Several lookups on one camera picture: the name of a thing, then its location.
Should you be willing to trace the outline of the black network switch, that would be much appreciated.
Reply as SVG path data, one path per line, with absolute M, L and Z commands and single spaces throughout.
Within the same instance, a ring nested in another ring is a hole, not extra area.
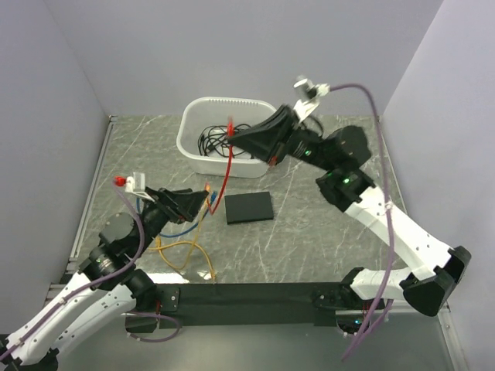
M 224 197 L 227 225 L 273 220 L 270 192 L 252 192 Z

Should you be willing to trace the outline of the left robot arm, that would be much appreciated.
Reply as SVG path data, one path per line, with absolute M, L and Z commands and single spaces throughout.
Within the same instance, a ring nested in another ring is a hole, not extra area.
M 117 193 L 128 211 L 107 221 L 99 244 L 34 318 L 1 337 L 1 362 L 8 370 L 55 370 L 61 356 L 113 318 L 154 305 L 156 285 L 135 262 L 167 223 L 194 221 L 209 193 L 145 191 L 141 210 Z

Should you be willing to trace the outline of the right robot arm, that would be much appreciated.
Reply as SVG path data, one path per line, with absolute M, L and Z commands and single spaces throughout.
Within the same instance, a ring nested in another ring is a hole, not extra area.
M 293 109 L 282 106 L 260 124 L 230 132 L 227 141 L 268 165 L 290 156 L 323 170 L 316 180 L 323 198 L 363 224 L 405 263 L 402 269 L 354 268 L 340 283 L 340 299 L 348 308 L 372 299 L 404 300 L 434 317 L 462 280 L 471 253 L 421 228 L 361 170 L 371 157 L 363 128 L 350 125 L 323 137 L 299 123 Z

